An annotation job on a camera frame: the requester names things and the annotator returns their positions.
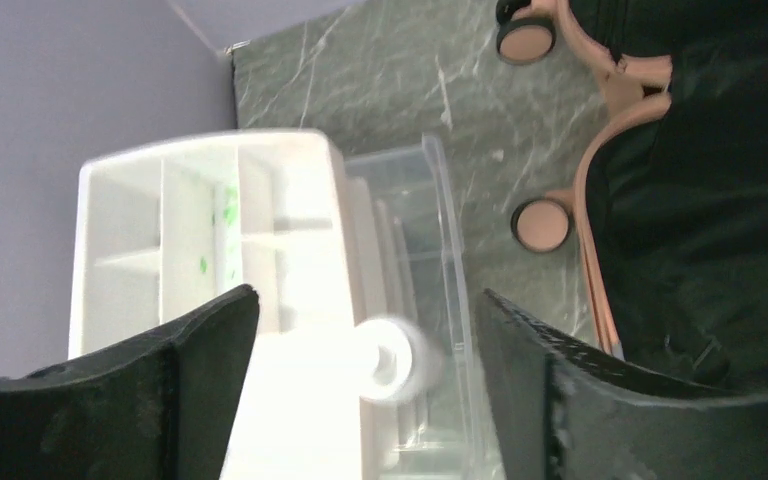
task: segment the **clear plastic container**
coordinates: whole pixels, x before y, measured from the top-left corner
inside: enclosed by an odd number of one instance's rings
[[[70,357],[248,283],[223,479],[495,480],[461,253],[434,137],[345,163],[313,131],[111,155],[81,172]]]
[[[463,247],[442,145],[424,136],[421,145],[352,158],[346,173],[366,182],[373,202],[401,230],[397,259],[413,279],[415,322],[443,346],[446,358],[442,381],[419,399],[420,418],[402,432],[399,462],[380,478],[479,478],[482,387],[475,378]]]

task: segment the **purple wall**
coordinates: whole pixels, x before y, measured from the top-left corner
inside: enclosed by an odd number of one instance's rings
[[[81,164],[234,118],[165,0],[0,1],[0,376],[66,359]]]

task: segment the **white roll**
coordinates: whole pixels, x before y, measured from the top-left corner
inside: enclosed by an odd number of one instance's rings
[[[355,327],[352,336],[357,361],[363,365],[358,394],[370,402],[407,403],[434,387],[442,376],[442,352],[405,318],[369,319]]]

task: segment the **wheel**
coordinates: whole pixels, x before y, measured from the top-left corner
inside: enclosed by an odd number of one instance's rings
[[[530,6],[531,0],[499,0],[496,2],[496,23],[504,25],[511,21],[517,10]]]
[[[514,238],[534,253],[548,253],[563,245],[570,233],[567,209],[551,198],[538,198],[520,204],[511,216]]]
[[[525,17],[499,27],[496,51],[512,65],[540,60],[555,47],[555,24],[549,17]]]

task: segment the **marble countertop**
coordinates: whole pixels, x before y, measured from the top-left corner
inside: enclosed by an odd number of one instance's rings
[[[317,128],[346,157],[439,136],[470,303],[490,288],[595,344],[577,242],[533,254],[509,225],[522,201],[571,185],[607,113],[562,39],[537,64],[499,60],[493,7],[369,0],[253,41],[233,53],[238,124]]]

